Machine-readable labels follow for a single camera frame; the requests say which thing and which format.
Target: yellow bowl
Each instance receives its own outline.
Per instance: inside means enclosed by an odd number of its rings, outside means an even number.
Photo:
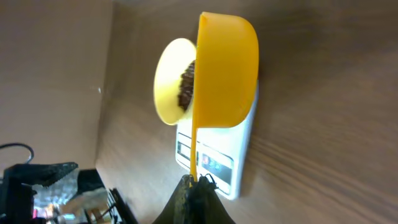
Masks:
[[[154,81],[154,101],[161,120],[169,125],[192,117],[192,103],[184,112],[178,106],[181,74],[196,59],[195,45],[187,39],[173,40],[165,48],[157,64]]]

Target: wood grain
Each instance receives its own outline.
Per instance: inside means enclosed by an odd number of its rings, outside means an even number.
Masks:
[[[202,11],[234,14],[260,45],[259,104],[237,223],[398,223],[398,2],[118,1],[97,167],[142,223],[182,174],[155,113],[157,61],[195,40]]]

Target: black cable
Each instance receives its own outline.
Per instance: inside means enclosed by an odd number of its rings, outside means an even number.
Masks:
[[[30,156],[25,162],[26,164],[28,164],[30,161],[32,161],[32,159],[35,157],[35,152],[33,151],[33,149],[30,146],[28,146],[28,145],[26,145],[24,143],[14,142],[14,143],[3,144],[3,145],[0,145],[0,150],[1,149],[6,149],[6,148],[9,148],[9,147],[16,147],[16,146],[24,147],[30,152]]]

